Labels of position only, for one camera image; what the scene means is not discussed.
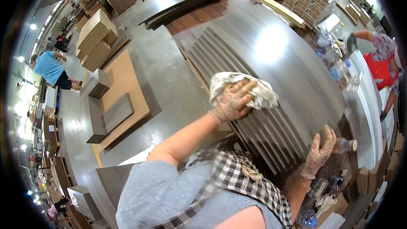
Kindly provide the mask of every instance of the plaid apron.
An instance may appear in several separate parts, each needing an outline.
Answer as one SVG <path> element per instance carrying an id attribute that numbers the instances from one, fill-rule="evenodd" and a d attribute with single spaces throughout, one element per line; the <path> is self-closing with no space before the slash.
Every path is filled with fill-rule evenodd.
<path id="1" fill-rule="evenodd" d="M 190 206 L 154 229 L 185 228 L 205 205 L 205 201 L 220 190 L 233 191 L 261 202 L 274 213 L 283 228 L 292 227 L 291 209 L 287 199 L 274 184 L 258 172 L 248 152 L 232 148 L 237 140 L 237 135 L 231 134 L 215 142 L 215 147 L 196 153 L 197 157 L 185 169 L 198 162 L 214 160 L 211 176 Z"/>

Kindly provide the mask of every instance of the red apron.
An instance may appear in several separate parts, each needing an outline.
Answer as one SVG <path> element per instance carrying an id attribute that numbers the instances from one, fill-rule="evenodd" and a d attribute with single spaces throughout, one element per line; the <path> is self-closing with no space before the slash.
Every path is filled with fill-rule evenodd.
<path id="1" fill-rule="evenodd" d="M 393 59 L 394 54 L 387 60 L 380 61 L 380 62 L 373 61 L 370 53 L 366 53 L 365 55 L 363 55 L 363 57 L 365 58 L 366 63 L 369 66 L 369 69 L 373 75 L 373 78 L 383 80 L 380 83 L 376 83 L 377 89 L 381 90 L 385 86 L 390 87 L 391 85 L 393 85 L 394 81 L 397 79 L 397 77 L 399 75 L 399 73 L 397 73 L 396 76 L 394 77 L 394 79 L 390 75 L 389 63 Z"/>

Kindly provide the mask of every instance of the cloth rag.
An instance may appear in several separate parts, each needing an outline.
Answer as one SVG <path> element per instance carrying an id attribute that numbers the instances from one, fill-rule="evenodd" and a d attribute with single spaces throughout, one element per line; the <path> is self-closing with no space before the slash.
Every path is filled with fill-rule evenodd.
<path id="1" fill-rule="evenodd" d="M 225 87 L 230 83 L 237 83 L 245 78 L 257 80 L 257 86 L 249 92 L 254 95 L 254 99 L 246 104 L 248 107 L 261 110 L 272 109 L 278 106 L 278 95 L 273 91 L 272 86 L 268 82 L 247 74 L 233 72 L 221 72 L 212 76 L 210 80 L 210 104 L 216 107 Z"/>

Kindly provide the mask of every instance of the black shorts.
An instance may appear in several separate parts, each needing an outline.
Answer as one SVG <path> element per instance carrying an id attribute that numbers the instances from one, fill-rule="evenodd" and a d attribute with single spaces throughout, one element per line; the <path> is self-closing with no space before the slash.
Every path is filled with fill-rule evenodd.
<path id="1" fill-rule="evenodd" d="M 61 89 L 71 89 L 72 82 L 70 80 L 68 80 L 68 75 L 66 75 L 65 70 L 59 76 L 55 85 Z"/>

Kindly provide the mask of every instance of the glove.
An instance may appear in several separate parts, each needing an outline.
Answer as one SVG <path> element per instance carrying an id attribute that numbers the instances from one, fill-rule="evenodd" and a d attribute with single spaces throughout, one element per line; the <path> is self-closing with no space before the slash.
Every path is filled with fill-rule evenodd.
<path id="1" fill-rule="evenodd" d="M 354 45 L 355 48 L 358 49 L 358 47 L 357 47 L 357 39 L 356 39 L 356 35 L 354 33 L 351 33 L 348 40 L 346 41 L 346 47 L 348 48 L 349 54 L 351 52 L 353 52 L 352 45 Z"/>
<path id="2" fill-rule="evenodd" d="M 242 118 L 252 109 L 247 107 L 246 104 L 254 98 L 254 96 L 248 94 L 248 92 L 256 85 L 256 80 L 249 82 L 249 79 L 244 79 L 236 84 L 227 85 L 218 106 L 208 113 L 218 124 Z"/>
<path id="3" fill-rule="evenodd" d="M 382 110 L 382 113 L 380 114 L 380 122 L 383 122 L 384 118 L 387 117 L 387 112 Z"/>
<path id="4" fill-rule="evenodd" d="M 336 135 L 333 129 L 327 125 L 324 125 L 323 131 L 325 133 L 325 142 L 322 149 L 319 149 L 321 137 L 318 133 L 314 136 L 311 150 L 308 153 L 307 160 L 305 162 L 305 167 L 300 174 L 303 178 L 310 180 L 315 179 L 315 175 L 317 174 L 319 168 L 325 163 L 325 161 L 328 160 L 336 143 Z"/>

